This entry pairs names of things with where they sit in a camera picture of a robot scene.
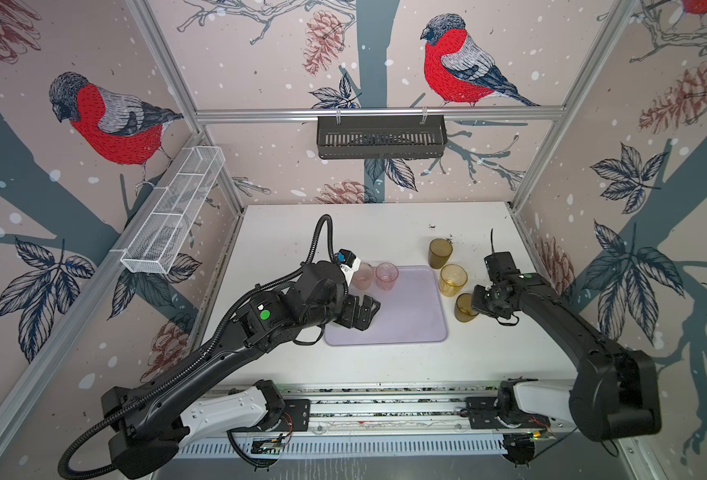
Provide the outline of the pink glass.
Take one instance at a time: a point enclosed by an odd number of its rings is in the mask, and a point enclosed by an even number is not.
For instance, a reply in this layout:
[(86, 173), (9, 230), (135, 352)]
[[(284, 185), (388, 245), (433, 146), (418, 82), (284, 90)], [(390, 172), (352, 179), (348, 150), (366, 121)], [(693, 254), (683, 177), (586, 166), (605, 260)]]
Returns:
[(359, 269), (353, 274), (352, 285), (359, 291), (368, 290), (375, 279), (375, 268), (367, 262), (361, 262)]
[(399, 268), (393, 263), (383, 262), (375, 268), (375, 283), (383, 291), (391, 291), (399, 279)]

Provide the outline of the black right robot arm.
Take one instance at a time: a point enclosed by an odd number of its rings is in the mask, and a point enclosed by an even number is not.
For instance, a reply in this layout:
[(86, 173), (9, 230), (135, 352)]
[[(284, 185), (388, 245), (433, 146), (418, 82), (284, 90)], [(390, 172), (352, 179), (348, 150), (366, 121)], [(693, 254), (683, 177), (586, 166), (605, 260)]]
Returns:
[(501, 420), (533, 414), (569, 422), (595, 442), (661, 432), (659, 380), (651, 356), (621, 346), (571, 312), (537, 273), (517, 269), (509, 252), (485, 258), (491, 286), (475, 286), (473, 310), (501, 325), (514, 326), (517, 314), (535, 320), (567, 354), (574, 382), (518, 379), (503, 382)]

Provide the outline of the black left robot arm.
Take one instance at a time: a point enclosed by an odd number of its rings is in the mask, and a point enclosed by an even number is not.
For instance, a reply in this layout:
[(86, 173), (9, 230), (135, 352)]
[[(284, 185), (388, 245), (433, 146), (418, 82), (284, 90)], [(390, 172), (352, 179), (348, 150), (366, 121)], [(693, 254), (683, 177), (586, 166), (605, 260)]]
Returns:
[(285, 343), (299, 344), (308, 328), (338, 324), (366, 330), (379, 302), (349, 292), (361, 261), (342, 250), (330, 261), (306, 262), (296, 272), (258, 285), (230, 308), (212, 338), (179, 364), (135, 389), (116, 387), (102, 398), (110, 471), (145, 477), (201, 439), (232, 431), (267, 431), (286, 404), (274, 382), (219, 398), (206, 393), (237, 370)]

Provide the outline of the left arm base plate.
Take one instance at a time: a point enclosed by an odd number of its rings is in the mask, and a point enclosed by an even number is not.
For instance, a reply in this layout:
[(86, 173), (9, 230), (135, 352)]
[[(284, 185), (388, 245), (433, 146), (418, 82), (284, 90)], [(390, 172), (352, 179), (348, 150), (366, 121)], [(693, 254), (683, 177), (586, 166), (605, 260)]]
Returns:
[(311, 401), (309, 399), (289, 399), (277, 421), (268, 429), (269, 432), (296, 433), (307, 432), (311, 420)]

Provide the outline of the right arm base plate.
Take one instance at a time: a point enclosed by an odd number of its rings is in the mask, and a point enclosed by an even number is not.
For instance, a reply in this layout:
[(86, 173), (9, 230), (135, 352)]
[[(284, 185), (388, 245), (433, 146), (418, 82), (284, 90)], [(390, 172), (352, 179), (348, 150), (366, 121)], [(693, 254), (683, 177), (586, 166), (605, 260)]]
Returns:
[(511, 399), (491, 396), (468, 397), (461, 417), (469, 420), (473, 430), (551, 428), (549, 418), (523, 412)]

